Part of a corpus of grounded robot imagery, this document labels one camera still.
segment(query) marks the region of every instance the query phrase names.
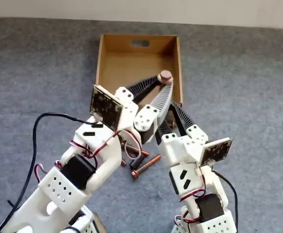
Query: cardboard box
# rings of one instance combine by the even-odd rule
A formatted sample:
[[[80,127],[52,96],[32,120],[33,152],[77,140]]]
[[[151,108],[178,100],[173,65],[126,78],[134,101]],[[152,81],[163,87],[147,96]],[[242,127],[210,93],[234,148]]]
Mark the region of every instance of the cardboard box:
[[[173,100],[183,102],[180,46],[177,36],[103,34],[100,38],[96,84],[111,93],[120,86],[169,70],[174,78]],[[154,89],[140,104],[150,103]]]

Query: black cable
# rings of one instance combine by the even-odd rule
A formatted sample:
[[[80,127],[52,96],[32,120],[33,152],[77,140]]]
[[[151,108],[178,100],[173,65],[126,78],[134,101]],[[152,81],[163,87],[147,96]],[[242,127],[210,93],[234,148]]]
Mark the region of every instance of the black cable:
[[[37,130],[37,127],[38,127],[38,123],[39,121],[43,118],[43,117],[63,117],[63,118],[66,118],[66,119],[69,119],[69,120],[72,120],[72,121],[77,121],[77,122],[80,122],[80,123],[83,123],[83,124],[88,124],[88,125],[92,125],[92,124],[95,124],[95,123],[90,123],[90,122],[87,122],[87,121],[84,121],[84,120],[81,120],[81,119],[78,119],[78,118],[75,118],[75,117],[72,117],[72,116],[69,116],[67,114],[63,114],[63,113],[43,113],[41,114],[36,120],[35,120],[35,123],[34,123],[34,126],[33,126],[33,158],[31,160],[31,164],[30,164],[30,168],[29,168],[29,171],[28,171],[28,175],[26,177],[26,180],[25,180],[25,183],[24,183],[24,186],[18,196],[18,199],[16,201],[16,203],[14,204],[12,210],[10,211],[10,213],[8,214],[8,216],[5,218],[5,220],[0,224],[0,231],[3,229],[3,227],[8,223],[8,221],[11,219],[11,217],[13,216],[13,214],[15,213],[15,211],[17,210],[25,192],[26,192],[26,189],[28,187],[28,184],[29,184],[29,181],[30,181],[30,177],[33,173],[33,168],[34,168],[34,164],[35,164],[35,159],[36,159],[36,130]]]
[[[188,230],[189,230],[189,233],[191,233],[191,230],[190,230],[190,223],[188,223]]]
[[[233,193],[234,193],[234,199],[235,199],[235,226],[236,226],[236,232],[238,232],[238,198],[237,198],[237,192],[235,190],[235,188],[233,187],[233,185],[231,184],[231,182],[225,178],[224,176],[222,176],[220,173],[218,173],[217,171],[213,172],[220,177],[221,179],[223,179],[232,189]]]

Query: screw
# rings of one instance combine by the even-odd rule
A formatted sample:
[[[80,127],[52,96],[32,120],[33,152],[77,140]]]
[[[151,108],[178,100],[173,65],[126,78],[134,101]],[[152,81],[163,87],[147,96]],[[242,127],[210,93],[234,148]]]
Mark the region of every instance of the screw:
[[[147,170],[150,166],[152,166],[153,164],[155,164],[157,161],[159,161],[161,158],[161,155],[158,154],[155,157],[153,157],[150,161],[148,161],[147,163],[145,163],[141,168],[137,169],[137,170],[133,170],[131,172],[131,175],[134,179],[137,179],[138,176],[144,172],[145,170]]]
[[[121,166],[126,166],[126,161],[124,159],[121,161]]]
[[[121,146],[122,146],[122,148],[124,148],[124,146],[125,146],[124,142],[121,143]],[[126,145],[126,149],[131,150],[131,151],[136,152],[136,153],[139,152],[139,150],[138,150],[137,148],[132,147],[132,146],[130,146],[130,145],[128,145],[128,144]],[[142,151],[141,151],[141,154],[143,154],[145,157],[148,157],[148,155],[149,155],[150,153],[142,150]]]

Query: perforated white bracket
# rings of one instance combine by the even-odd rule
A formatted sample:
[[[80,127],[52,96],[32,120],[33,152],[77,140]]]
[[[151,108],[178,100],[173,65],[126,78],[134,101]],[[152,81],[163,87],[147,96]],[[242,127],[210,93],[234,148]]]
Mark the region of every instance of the perforated white bracket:
[[[191,226],[191,232],[199,233],[236,233],[236,226],[232,214],[224,209],[224,215],[209,221]]]
[[[196,124],[186,129],[186,134],[192,138],[192,141],[204,145],[209,139],[207,134]]]
[[[89,198],[55,167],[38,186],[63,212],[78,212]]]
[[[178,137],[175,133],[165,134],[162,136],[159,149],[168,167],[180,162],[200,164],[202,159],[203,146],[195,143],[187,135]]]
[[[186,148],[175,133],[164,134],[158,147],[167,167],[175,166],[186,159]]]
[[[159,109],[147,104],[137,114],[133,121],[134,127],[141,132],[145,132],[150,129],[154,123],[157,127],[157,117],[159,115]]]
[[[127,88],[121,86],[116,90],[115,96],[120,100],[133,101],[133,94]]]

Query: gray carpet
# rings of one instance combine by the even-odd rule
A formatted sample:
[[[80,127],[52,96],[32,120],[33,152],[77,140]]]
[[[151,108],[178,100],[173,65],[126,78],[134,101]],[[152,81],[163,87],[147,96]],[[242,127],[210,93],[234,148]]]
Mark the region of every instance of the gray carpet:
[[[88,117],[102,33],[181,37],[185,109],[211,138],[234,139],[216,169],[238,191],[240,232],[283,233],[283,31],[160,23],[0,19],[0,221],[28,171],[35,118]],[[37,161],[49,169],[77,127],[44,119]],[[181,205],[160,161],[135,182],[119,167],[88,207],[111,233],[167,233]]]

